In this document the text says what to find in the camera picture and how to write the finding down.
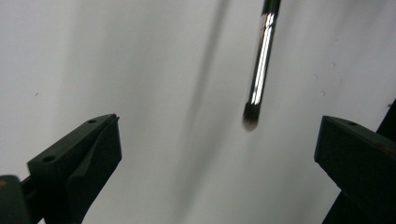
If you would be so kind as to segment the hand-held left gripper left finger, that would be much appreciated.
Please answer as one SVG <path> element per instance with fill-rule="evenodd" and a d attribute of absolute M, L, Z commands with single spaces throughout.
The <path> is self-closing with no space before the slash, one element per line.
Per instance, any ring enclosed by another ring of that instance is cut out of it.
<path fill-rule="evenodd" d="M 28 162 L 47 224 L 81 224 L 121 161 L 119 117 L 90 119 Z"/>

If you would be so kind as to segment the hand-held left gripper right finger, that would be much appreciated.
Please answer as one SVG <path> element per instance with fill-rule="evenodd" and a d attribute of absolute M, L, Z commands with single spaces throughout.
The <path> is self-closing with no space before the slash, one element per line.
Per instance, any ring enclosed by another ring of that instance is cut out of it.
<path fill-rule="evenodd" d="M 396 224 L 396 143 L 355 122 L 322 118 L 315 162 L 374 224 Z"/>

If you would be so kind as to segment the black makeup brush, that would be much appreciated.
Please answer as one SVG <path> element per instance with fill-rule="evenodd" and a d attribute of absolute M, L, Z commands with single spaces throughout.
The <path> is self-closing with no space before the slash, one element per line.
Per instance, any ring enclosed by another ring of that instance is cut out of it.
<path fill-rule="evenodd" d="M 281 0 L 264 0 L 255 61 L 249 85 L 247 102 L 242 116 L 243 127 L 253 131 L 259 123 L 264 87 L 269 67 L 276 21 Z"/>

